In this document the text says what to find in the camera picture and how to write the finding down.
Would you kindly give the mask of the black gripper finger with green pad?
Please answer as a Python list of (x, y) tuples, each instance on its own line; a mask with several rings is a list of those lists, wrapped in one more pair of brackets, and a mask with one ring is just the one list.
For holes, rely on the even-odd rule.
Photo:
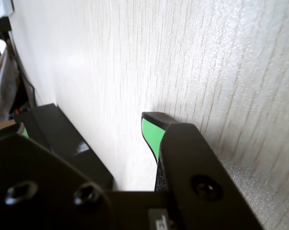
[(110, 229), (98, 185), (21, 128), (0, 130), (0, 230)]
[(143, 112), (143, 138), (171, 195), (181, 230), (260, 230), (253, 211), (198, 128)]

